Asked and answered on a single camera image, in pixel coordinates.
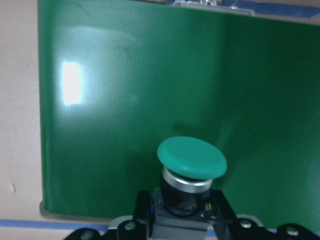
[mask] green tray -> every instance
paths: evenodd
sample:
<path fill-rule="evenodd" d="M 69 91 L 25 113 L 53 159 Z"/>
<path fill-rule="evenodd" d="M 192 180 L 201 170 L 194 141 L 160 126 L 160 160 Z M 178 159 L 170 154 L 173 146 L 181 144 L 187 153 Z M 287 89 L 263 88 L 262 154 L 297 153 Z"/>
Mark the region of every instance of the green tray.
<path fill-rule="evenodd" d="M 319 26 L 125 0 L 39 0 L 38 22 L 46 211 L 132 214 L 189 136 L 236 213 L 320 230 Z"/>

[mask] silver metal ring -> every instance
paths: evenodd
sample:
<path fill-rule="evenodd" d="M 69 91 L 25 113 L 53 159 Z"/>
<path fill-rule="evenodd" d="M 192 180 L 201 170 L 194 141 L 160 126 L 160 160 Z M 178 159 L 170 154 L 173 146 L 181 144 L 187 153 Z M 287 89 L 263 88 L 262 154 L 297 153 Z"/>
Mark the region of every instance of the silver metal ring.
<path fill-rule="evenodd" d="M 212 179 L 196 180 L 184 178 L 166 167 L 162 170 L 163 179 L 173 188 L 190 194 L 201 194 L 211 188 Z"/>

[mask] screw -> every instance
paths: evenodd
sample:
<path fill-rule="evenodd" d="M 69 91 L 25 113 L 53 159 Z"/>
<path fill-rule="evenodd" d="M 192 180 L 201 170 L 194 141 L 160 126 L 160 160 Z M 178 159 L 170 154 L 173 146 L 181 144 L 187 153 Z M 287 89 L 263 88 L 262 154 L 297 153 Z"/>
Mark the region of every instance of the screw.
<path fill-rule="evenodd" d="M 243 228 L 245 228 L 245 229 L 249 229 L 249 228 L 252 227 L 252 223 L 251 223 L 249 220 L 247 220 L 247 219 L 241 220 L 241 221 L 240 221 L 240 225 L 241 225 L 241 227 L 243 227 Z"/>
<path fill-rule="evenodd" d="M 130 221 L 126 225 L 124 225 L 124 229 L 128 231 L 133 230 L 135 228 L 136 228 L 136 223 L 134 221 Z"/>
<path fill-rule="evenodd" d="M 81 240 L 90 240 L 93 236 L 94 236 L 93 232 L 87 230 L 81 235 L 80 239 Z"/>
<path fill-rule="evenodd" d="M 299 235 L 299 231 L 292 226 L 287 226 L 285 231 L 290 236 L 298 236 Z"/>

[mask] green button cap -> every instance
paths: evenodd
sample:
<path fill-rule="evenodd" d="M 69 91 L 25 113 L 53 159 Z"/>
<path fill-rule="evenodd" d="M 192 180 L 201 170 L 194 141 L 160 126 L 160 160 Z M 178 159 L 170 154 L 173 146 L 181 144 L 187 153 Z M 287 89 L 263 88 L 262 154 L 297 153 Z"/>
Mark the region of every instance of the green button cap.
<path fill-rule="evenodd" d="M 157 155 L 167 169 L 191 179 L 215 179 L 227 170 L 227 161 L 222 152 L 194 137 L 168 138 L 159 145 Z"/>

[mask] green board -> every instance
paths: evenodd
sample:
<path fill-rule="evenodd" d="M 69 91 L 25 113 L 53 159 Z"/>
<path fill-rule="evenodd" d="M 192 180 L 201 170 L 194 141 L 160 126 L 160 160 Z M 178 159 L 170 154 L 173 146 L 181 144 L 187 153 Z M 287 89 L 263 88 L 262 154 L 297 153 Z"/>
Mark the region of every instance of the green board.
<path fill-rule="evenodd" d="M 320 27 L 125 0 L 39 0 L 43 207 L 131 214 L 173 136 L 217 146 L 236 213 L 319 231 Z"/>

